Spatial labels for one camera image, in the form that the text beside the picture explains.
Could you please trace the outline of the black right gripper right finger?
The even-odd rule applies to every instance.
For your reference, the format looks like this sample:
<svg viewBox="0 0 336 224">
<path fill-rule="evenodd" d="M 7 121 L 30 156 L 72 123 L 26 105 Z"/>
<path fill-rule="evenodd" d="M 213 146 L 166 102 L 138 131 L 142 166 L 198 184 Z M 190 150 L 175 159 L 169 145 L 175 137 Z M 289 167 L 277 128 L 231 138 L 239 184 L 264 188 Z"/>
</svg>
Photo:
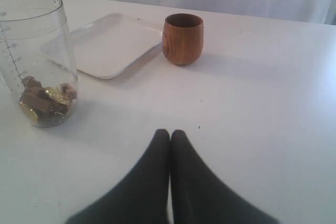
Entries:
<svg viewBox="0 0 336 224">
<path fill-rule="evenodd" d="M 186 133 L 171 137 L 174 223 L 278 223 L 225 185 L 198 155 Z"/>
</svg>

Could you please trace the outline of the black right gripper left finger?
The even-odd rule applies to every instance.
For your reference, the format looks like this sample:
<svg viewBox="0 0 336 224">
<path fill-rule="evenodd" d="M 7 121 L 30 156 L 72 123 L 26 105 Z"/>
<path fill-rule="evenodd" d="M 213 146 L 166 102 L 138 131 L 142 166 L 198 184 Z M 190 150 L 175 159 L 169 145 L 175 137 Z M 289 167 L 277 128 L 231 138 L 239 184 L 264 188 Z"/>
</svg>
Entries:
<svg viewBox="0 0 336 224">
<path fill-rule="evenodd" d="M 129 173 L 67 223 L 168 223 L 169 158 L 170 135 L 156 130 Z"/>
</svg>

